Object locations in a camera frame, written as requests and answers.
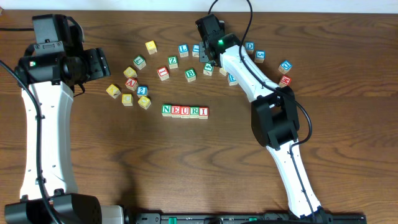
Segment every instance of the toy block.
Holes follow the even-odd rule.
[[[256,57],[254,58],[254,62],[262,63],[266,59],[266,52],[263,50],[256,51]]]
[[[209,108],[199,108],[199,119],[208,119]]]
[[[172,117],[173,118],[179,118],[181,111],[181,106],[172,106]]]
[[[253,54],[254,52],[254,42],[246,42],[244,43],[244,48],[248,54]]]
[[[138,98],[142,97],[142,96],[148,96],[148,87],[146,86],[139,86],[137,88],[137,96]]]
[[[138,87],[138,82],[137,80],[133,79],[133,78],[129,78],[126,82],[126,87],[129,90],[135,91]]]
[[[203,74],[211,76],[213,74],[214,66],[210,63],[206,63],[205,67],[203,68]]]
[[[138,101],[138,105],[146,110],[151,105],[150,99],[146,96],[142,96]]]
[[[166,67],[158,69],[157,74],[158,74],[160,80],[162,80],[162,81],[170,78],[169,71],[167,71]]]
[[[162,106],[162,115],[163,116],[172,116],[172,105],[163,105]]]
[[[279,86],[283,88],[285,86],[288,86],[290,82],[292,82],[292,78],[288,77],[287,75],[284,75],[279,81]]]
[[[122,95],[122,104],[124,106],[132,106],[132,95],[131,94],[123,94]]]
[[[134,59],[134,65],[139,69],[143,69],[147,63],[145,62],[145,59],[141,56],[138,55],[135,59]]]
[[[233,75],[229,74],[228,75],[228,84],[230,86],[237,85],[238,81],[236,81],[236,79],[233,77]]]
[[[178,68],[177,56],[169,57],[169,69]]]
[[[182,106],[181,112],[180,112],[180,117],[181,118],[189,118],[190,110],[191,110],[191,108],[189,106]]]
[[[189,118],[199,118],[199,107],[191,107]]]
[[[228,75],[228,72],[223,68],[220,68],[220,73],[223,74],[224,76]]]
[[[192,57],[199,57],[199,45],[194,44],[192,47]]]
[[[137,77],[137,72],[132,69],[131,67],[128,67],[124,72],[123,72],[124,76],[126,78],[136,78]]]
[[[149,54],[154,54],[154,53],[157,52],[156,44],[155,44],[155,42],[153,40],[151,40],[149,42],[146,42],[145,46],[147,47],[147,50],[148,50]]]
[[[113,84],[111,84],[107,89],[106,92],[116,99],[120,95],[120,90]]]
[[[187,44],[179,45],[178,51],[180,52],[180,57],[188,57],[189,48]]]
[[[193,68],[188,69],[185,71],[185,78],[187,78],[188,82],[195,81],[197,79],[197,73],[194,71]]]
[[[282,62],[281,65],[279,65],[278,70],[285,75],[292,68],[292,66],[293,65],[288,60],[286,60]]]

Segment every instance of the yellow block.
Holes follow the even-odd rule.
[[[135,77],[137,77],[137,72],[134,70],[134,69],[132,69],[131,67],[128,67],[124,72],[123,72],[123,74],[124,74],[124,76],[126,77],[126,78],[135,78]]]
[[[148,50],[149,54],[154,54],[154,53],[157,52],[156,45],[155,45],[155,42],[153,40],[151,40],[149,42],[146,42],[145,46],[147,47],[147,50]]]
[[[146,110],[150,106],[151,102],[150,102],[150,99],[148,99],[148,97],[142,96],[139,99],[138,104],[139,104],[140,107],[142,107],[142,108],[144,108]]]
[[[123,94],[122,95],[122,104],[124,106],[132,106],[132,95],[131,94]]]
[[[107,89],[106,92],[116,99],[120,95],[120,90],[113,84],[111,84]]]

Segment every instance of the white wall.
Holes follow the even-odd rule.
[[[0,0],[4,9],[207,11],[213,0]],[[257,12],[398,13],[398,0],[251,0]],[[248,11],[245,0],[219,0],[214,11]]]

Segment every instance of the wooden tabletop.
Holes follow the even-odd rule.
[[[203,75],[197,58],[179,59],[162,82],[156,69],[178,55],[178,45],[200,41],[195,21],[204,12],[4,11],[0,27],[32,27],[33,15],[72,16],[85,31],[85,49],[102,47],[109,78],[87,83],[75,98],[70,132],[72,163],[81,194],[101,204],[165,213],[254,213],[287,210],[284,185],[271,155],[251,131],[251,105],[239,86],[215,69]],[[249,13],[217,13],[240,38]],[[377,14],[255,13],[247,40],[267,58],[259,68],[274,82],[288,73],[313,122],[300,147],[321,204],[335,213],[364,213],[368,223],[398,223],[398,17]],[[149,55],[145,42],[158,52]],[[0,32],[0,59],[16,66],[33,32]],[[124,87],[123,70],[137,55],[147,66],[138,82],[152,105],[122,105],[105,89]],[[197,80],[187,83],[184,71]],[[26,161],[21,89],[0,69],[0,207],[19,201]],[[164,103],[210,108],[208,120],[167,118]],[[308,128],[300,116],[300,138]],[[4,222],[0,209],[0,222]]]

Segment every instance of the letter i block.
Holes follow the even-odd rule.
[[[187,78],[188,82],[195,81],[197,79],[197,73],[194,71],[193,68],[188,69],[185,71],[185,78]]]
[[[193,57],[199,57],[199,45],[194,44],[192,47],[192,56]]]
[[[224,76],[228,75],[228,72],[224,68],[220,68],[220,73],[223,74]]]
[[[190,107],[189,106],[182,106],[181,107],[181,112],[180,112],[180,117],[181,118],[189,118],[189,112],[190,112]]]
[[[149,42],[146,42],[145,46],[147,47],[147,50],[148,50],[149,54],[154,54],[154,53],[157,52],[156,45],[155,45],[155,42],[153,40],[151,40]]]
[[[284,61],[281,65],[279,65],[278,70],[280,72],[282,72],[282,74],[286,74],[291,68],[292,68],[292,64],[289,61]]]
[[[122,95],[122,104],[124,106],[132,106],[132,95],[131,94],[123,94]]]
[[[163,116],[172,116],[172,105],[163,105],[162,106],[162,115]]]
[[[287,75],[282,76],[282,78],[280,79],[279,82],[279,86],[281,88],[288,86],[290,84],[290,82],[292,82],[292,78],[288,77]]]
[[[189,118],[199,118],[199,107],[191,107]]]
[[[148,107],[150,106],[151,102],[150,99],[148,99],[148,97],[146,96],[142,96],[139,101],[138,101],[138,105],[142,108],[144,108],[145,110],[148,109]]]
[[[169,57],[169,69],[178,68],[177,56]]]
[[[143,69],[147,63],[145,62],[145,59],[141,56],[138,55],[135,59],[134,59],[134,65],[139,69]]]
[[[187,44],[179,45],[178,51],[180,52],[180,57],[188,57],[189,49]]]
[[[263,50],[256,51],[256,57],[254,58],[254,62],[262,63],[266,59],[266,52]]]
[[[142,96],[148,96],[148,87],[146,86],[139,86],[137,88],[137,96],[138,98],[142,97]]]
[[[209,108],[199,108],[199,119],[209,118]]]
[[[128,67],[124,72],[123,72],[124,76],[126,78],[136,78],[137,77],[137,72],[132,69],[131,67]]]
[[[210,63],[206,63],[205,67],[203,68],[203,74],[205,75],[212,75],[214,67]]]
[[[173,118],[179,118],[181,111],[181,106],[172,106],[172,117]]]
[[[120,95],[120,90],[113,84],[111,84],[107,89],[106,92],[116,99]]]
[[[244,48],[248,54],[253,54],[254,52],[254,42],[246,42]]]
[[[126,87],[129,90],[135,91],[138,87],[138,82],[137,80],[133,79],[133,78],[129,78],[126,82]]]
[[[157,74],[158,74],[160,80],[162,80],[162,81],[170,78],[169,72],[167,71],[166,67],[158,69]]]
[[[237,85],[238,81],[236,81],[236,79],[231,74],[229,74],[228,75],[228,84],[230,86]]]

